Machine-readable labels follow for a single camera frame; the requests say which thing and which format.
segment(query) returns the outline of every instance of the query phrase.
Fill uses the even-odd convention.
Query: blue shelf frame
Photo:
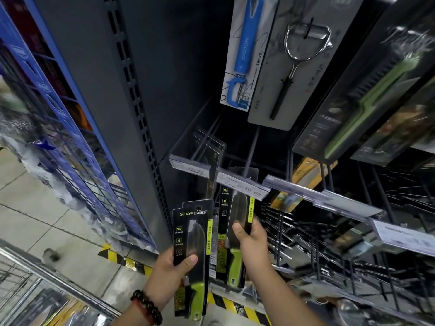
[[[143,241],[153,245],[154,247],[155,242],[153,238],[149,235],[149,229],[144,222],[143,217],[140,215],[139,210],[136,206],[136,203],[134,202],[131,193],[128,190],[128,187],[125,183],[125,181],[122,178],[122,175],[117,168],[117,165],[110,154],[110,151],[108,147],[106,146],[100,132],[98,131],[98,128],[95,124],[95,121],[92,117],[92,115],[89,112],[88,107],[86,106],[84,99],[81,97],[81,94],[79,92],[79,89],[77,85],[75,84],[72,76],[70,75],[68,68],[64,61],[62,60],[62,57],[56,47],[55,42],[53,41],[50,33],[48,32],[48,29],[39,14],[36,5],[33,0],[24,0],[26,3],[26,6],[28,7],[30,13],[32,14],[41,34],[43,35],[44,39],[46,40],[47,45],[49,46],[53,57],[48,57],[45,55],[37,54],[37,56],[47,58],[50,60],[55,61],[66,81],[68,82],[71,90],[73,91],[76,99],[73,98],[67,98],[65,96],[59,96],[57,93],[55,93],[53,87],[48,82],[48,79],[44,75],[43,71],[41,70],[40,66],[38,65],[34,55],[32,54],[27,45],[25,44],[24,40],[20,36],[17,28],[14,26],[11,18],[9,17],[7,11],[4,9],[3,5],[0,4],[0,37],[3,39],[6,47],[9,49],[9,51],[14,56],[15,60],[19,63],[25,74],[29,77],[29,79],[34,84],[34,87],[30,86],[29,88],[37,90],[41,96],[45,99],[46,103],[50,106],[51,110],[54,112],[54,114],[57,116],[57,121],[60,122],[68,134],[73,139],[76,146],[80,149],[81,153],[84,154],[86,160],[88,161],[88,164],[90,166],[90,169],[92,170],[92,174],[89,174],[94,180],[97,181],[97,187],[102,191],[105,192],[106,195],[103,194],[103,196],[107,197],[117,214],[123,219],[123,221],[128,225],[128,227],[134,231],[136,236],[139,236]],[[70,100],[73,102],[77,102],[80,107],[82,108],[85,116],[87,117],[87,120],[91,124],[94,132],[93,134],[97,137],[99,143],[101,144],[102,149],[104,150],[108,160],[110,161],[112,167],[117,173],[117,176],[119,177],[121,183],[124,186],[124,189],[126,191],[126,194],[128,195],[129,201],[132,202],[135,212],[140,218],[140,222],[142,223],[144,229],[146,231],[143,231],[142,228],[136,223],[134,218],[129,214],[128,208],[122,204],[122,202],[118,199],[118,196],[116,195],[114,191],[113,185],[111,185],[107,179],[103,171],[101,170],[100,165],[98,164],[97,159],[95,158],[94,153],[92,152],[92,149],[86,142],[82,132],[78,128],[78,126],[75,124],[74,120],[71,118],[70,114],[68,113],[67,108],[65,107],[64,103],[62,102],[62,99]],[[53,140],[50,138],[47,138],[47,142],[49,145],[54,146]],[[99,197],[95,194],[95,192],[92,192],[89,189],[89,186],[85,183],[83,178],[78,175],[77,170],[73,168],[73,166],[64,158],[64,155],[58,150],[58,149],[51,149],[49,151],[49,154],[52,156],[52,158],[58,163],[58,165],[63,169],[63,171],[68,174],[68,176],[72,179],[74,184],[78,187],[78,189],[84,194],[84,196],[88,199],[88,201],[92,204],[92,206],[95,208],[95,210],[104,217],[112,218],[114,215],[110,213],[107,210],[107,207],[104,206],[104,204],[100,201]]]

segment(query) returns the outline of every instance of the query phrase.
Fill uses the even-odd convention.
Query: vegetable peeler
[[[245,16],[243,19],[242,36],[240,37],[239,49],[237,51],[236,64],[234,71],[236,76],[227,81],[229,84],[227,102],[233,107],[239,107],[239,100],[242,95],[245,76],[249,72],[251,65],[252,52],[255,45],[258,25],[260,24],[261,11],[263,10],[264,0],[247,0]],[[234,86],[240,83],[236,100],[233,100]]]

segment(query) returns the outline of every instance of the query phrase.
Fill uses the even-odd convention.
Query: knife blade
[[[246,223],[248,201],[247,196],[236,190],[233,191],[233,199],[230,206],[230,217],[228,220],[227,238],[225,246],[230,249],[233,258],[231,259],[228,271],[227,284],[231,287],[238,287],[240,273],[242,271],[242,252],[240,251],[240,241],[233,231],[233,223],[240,222],[242,226]]]
[[[186,257],[196,254],[198,262],[192,270],[189,271],[185,285],[190,285],[193,290],[191,301],[189,304],[190,319],[198,321],[202,317],[202,309],[204,305],[204,272],[205,272],[205,233],[202,227],[197,223],[196,219],[191,219],[188,226],[188,241]]]

